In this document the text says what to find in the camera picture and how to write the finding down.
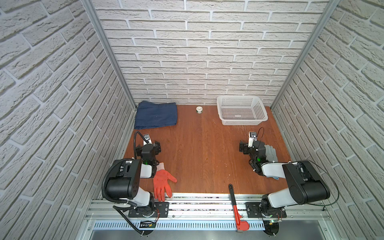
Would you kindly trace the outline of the white plastic basket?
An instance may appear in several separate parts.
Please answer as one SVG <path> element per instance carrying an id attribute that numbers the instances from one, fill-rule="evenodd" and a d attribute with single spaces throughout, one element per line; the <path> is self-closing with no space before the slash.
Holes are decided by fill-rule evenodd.
<path id="1" fill-rule="evenodd" d="M 257 96 L 219 96 L 217 107 L 225 126 L 256 126 L 268 120 L 266 108 Z"/>

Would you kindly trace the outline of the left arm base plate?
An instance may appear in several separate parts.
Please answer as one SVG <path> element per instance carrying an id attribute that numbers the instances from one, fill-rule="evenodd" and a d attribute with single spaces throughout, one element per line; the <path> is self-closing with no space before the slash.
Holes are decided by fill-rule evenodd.
<path id="1" fill-rule="evenodd" d="M 137 207 L 129 210 L 129 218 L 167 218 L 169 213 L 169 202 L 150 202 L 146 207 Z"/>

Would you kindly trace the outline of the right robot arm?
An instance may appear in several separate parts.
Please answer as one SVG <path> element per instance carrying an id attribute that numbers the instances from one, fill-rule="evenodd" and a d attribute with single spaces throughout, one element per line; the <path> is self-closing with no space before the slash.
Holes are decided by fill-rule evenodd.
<path id="1" fill-rule="evenodd" d="M 264 218 L 284 218 L 287 206 L 305 205 L 326 200 L 331 192 L 310 161 L 270 162 L 265 143 L 251 140 L 240 142 L 239 151 L 250 156 L 249 164 L 259 176 L 285 179 L 287 188 L 263 195 L 259 211 Z"/>

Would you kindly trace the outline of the white tape roll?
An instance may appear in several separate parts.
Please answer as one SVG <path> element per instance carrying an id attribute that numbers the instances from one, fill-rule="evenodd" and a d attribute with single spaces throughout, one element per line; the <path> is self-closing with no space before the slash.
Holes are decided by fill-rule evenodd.
<path id="1" fill-rule="evenodd" d="M 201 114 L 201 113 L 203 112 L 203 108 L 200 107 L 200 106 L 196 107 L 196 112 L 197 112 L 198 114 Z"/>

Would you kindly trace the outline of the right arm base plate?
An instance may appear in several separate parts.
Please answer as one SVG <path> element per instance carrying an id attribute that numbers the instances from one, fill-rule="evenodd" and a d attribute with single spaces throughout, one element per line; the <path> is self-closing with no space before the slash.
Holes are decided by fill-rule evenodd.
<path id="1" fill-rule="evenodd" d="M 261 202 L 245 203 L 248 218 L 275 218 L 284 219 L 287 217 L 285 208 L 273 208 Z"/>

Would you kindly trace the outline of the red work glove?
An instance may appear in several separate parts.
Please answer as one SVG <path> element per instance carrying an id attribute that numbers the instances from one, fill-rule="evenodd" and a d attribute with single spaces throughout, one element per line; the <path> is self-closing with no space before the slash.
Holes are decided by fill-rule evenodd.
<path id="1" fill-rule="evenodd" d="M 157 172 L 153 178 L 154 196 L 159 202 L 164 202 L 166 195 L 171 198 L 173 193 L 168 181 L 173 183 L 177 182 L 177 179 L 165 170 L 164 163 L 159 163 Z"/>

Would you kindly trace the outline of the red pipe wrench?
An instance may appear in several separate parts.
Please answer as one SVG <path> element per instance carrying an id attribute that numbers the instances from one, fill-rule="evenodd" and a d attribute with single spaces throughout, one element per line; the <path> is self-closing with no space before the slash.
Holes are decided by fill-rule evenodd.
<path id="1" fill-rule="evenodd" d="M 229 184 L 229 191 L 230 191 L 231 203 L 232 203 L 232 207 L 235 215 L 237 232 L 240 233 L 240 232 L 247 231 L 249 230 L 250 226 L 248 222 L 241 220 L 243 216 L 240 215 L 238 212 L 236 197 L 234 193 L 234 187 L 232 184 Z"/>

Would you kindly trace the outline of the blue denim trousers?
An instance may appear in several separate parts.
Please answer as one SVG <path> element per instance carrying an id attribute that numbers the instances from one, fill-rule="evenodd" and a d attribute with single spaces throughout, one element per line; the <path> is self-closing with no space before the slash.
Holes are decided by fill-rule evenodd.
<path id="1" fill-rule="evenodd" d="M 175 103 L 155 104 L 142 101 L 137 108 L 134 129 L 144 130 L 175 126 L 177 120 L 178 111 Z"/>

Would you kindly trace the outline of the grey blue work glove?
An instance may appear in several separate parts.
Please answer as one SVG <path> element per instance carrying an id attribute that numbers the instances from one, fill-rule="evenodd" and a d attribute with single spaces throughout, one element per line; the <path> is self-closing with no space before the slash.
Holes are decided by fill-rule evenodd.
<path id="1" fill-rule="evenodd" d="M 273 146 L 265 145 L 266 148 L 266 159 L 269 162 L 278 162 L 278 157 L 276 150 L 273 148 Z"/>

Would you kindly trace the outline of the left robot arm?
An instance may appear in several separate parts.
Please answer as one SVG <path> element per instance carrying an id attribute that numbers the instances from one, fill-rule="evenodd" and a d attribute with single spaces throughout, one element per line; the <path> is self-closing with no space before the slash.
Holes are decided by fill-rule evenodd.
<path id="1" fill-rule="evenodd" d="M 123 204 L 117 207 L 122 212 L 152 217 L 159 213 L 154 195 L 140 187 L 141 179 L 153 179 L 159 162 L 156 155 L 161 152 L 159 142 L 136 148 L 139 159 L 115 160 L 107 170 L 102 182 L 102 196 L 109 202 Z"/>

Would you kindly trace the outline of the aluminium rail frame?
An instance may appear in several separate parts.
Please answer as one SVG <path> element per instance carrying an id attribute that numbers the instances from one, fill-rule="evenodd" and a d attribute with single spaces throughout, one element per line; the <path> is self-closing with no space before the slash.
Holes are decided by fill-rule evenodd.
<path id="1" fill-rule="evenodd" d="M 248 218 L 245 203 L 260 202 L 260 195 L 236 194 L 237 208 L 242 221 L 249 223 L 251 231 L 264 231 L 267 227 L 281 225 L 289 221 L 318 221 L 325 226 L 331 219 L 321 206 L 296 205 L 285 207 L 287 217 Z M 229 194 L 174 194 L 170 199 L 167 218 L 129 218 L 140 230 L 210 230 L 236 231 L 235 215 Z M 93 200 L 86 213 L 85 220 L 90 230 L 131 230 L 132 226 L 113 208 L 114 204 L 106 200 Z"/>

